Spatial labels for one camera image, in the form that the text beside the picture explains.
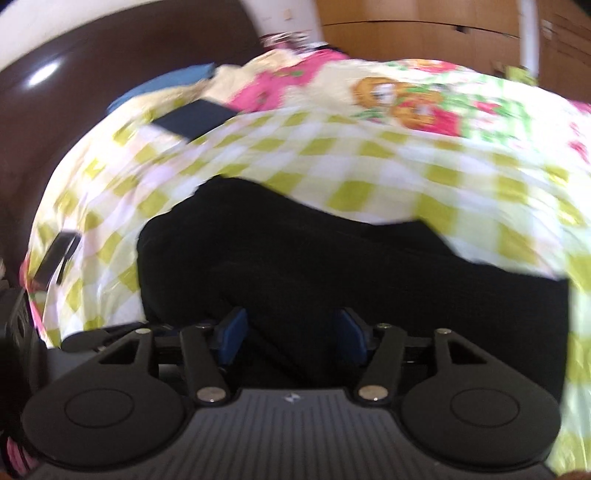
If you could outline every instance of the black cloth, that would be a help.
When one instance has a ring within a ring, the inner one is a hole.
[[[138,240],[150,322],[182,326],[246,307],[237,369],[250,386],[329,386],[332,314],[410,335],[457,331],[560,398],[569,329],[566,280],[465,261],[422,222],[369,225],[256,183],[214,177]]]

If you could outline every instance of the wall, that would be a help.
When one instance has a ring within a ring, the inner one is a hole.
[[[15,0],[0,14],[0,70],[66,31],[104,15],[153,1],[158,0]],[[243,1],[261,35],[311,30],[312,40],[321,38],[314,0]],[[284,18],[288,8],[293,17],[291,20]]]

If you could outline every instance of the brown headboard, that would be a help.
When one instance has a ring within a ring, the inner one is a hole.
[[[0,257],[9,279],[17,278],[51,173],[115,98],[171,70],[244,64],[261,53],[239,0],[161,0],[83,25],[1,71]],[[55,60],[58,69],[29,87]]]

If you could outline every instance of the blue pillow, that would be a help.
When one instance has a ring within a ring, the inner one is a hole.
[[[144,93],[155,92],[169,87],[178,87],[181,85],[191,85],[199,80],[208,79],[212,76],[215,64],[208,63],[206,65],[193,65],[185,69],[175,70],[173,72],[165,73],[155,79],[148,80],[129,92],[121,95],[117,100],[109,105],[107,114],[113,113],[117,107],[123,105],[127,100],[133,97],[142,95]]]

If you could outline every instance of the black phone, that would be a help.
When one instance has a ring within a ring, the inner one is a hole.
[[[153,124],[193,141],[237,114],[237,111],[223,105],[196,100],[161,116]]]

